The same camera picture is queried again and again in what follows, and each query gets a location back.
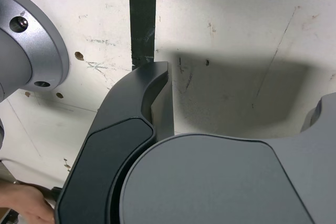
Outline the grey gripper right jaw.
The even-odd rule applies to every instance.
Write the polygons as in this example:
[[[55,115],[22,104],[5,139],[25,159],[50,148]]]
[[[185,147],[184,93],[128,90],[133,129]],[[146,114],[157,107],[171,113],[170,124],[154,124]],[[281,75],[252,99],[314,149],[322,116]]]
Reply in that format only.
[[[144,152],[120,195],[121,223],[335,223],[335,95],[292,137],[177,135]]]

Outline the person's hand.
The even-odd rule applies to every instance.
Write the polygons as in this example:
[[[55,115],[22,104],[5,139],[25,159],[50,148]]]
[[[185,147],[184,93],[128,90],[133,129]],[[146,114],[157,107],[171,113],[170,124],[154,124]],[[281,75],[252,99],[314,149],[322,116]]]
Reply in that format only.
[[[1,181],[1,208],[16,211],[27,223],[55,223],[54,209],[32,186]]]

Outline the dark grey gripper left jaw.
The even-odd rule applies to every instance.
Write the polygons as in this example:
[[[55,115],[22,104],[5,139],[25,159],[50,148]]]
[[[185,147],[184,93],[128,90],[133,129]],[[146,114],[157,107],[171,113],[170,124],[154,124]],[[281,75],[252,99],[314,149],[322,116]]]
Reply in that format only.
[[[151,106],[169,82],[169,64],[147,63],[108,92],[70,170],[56,223],[119,223],[125,177],[157,140]]]

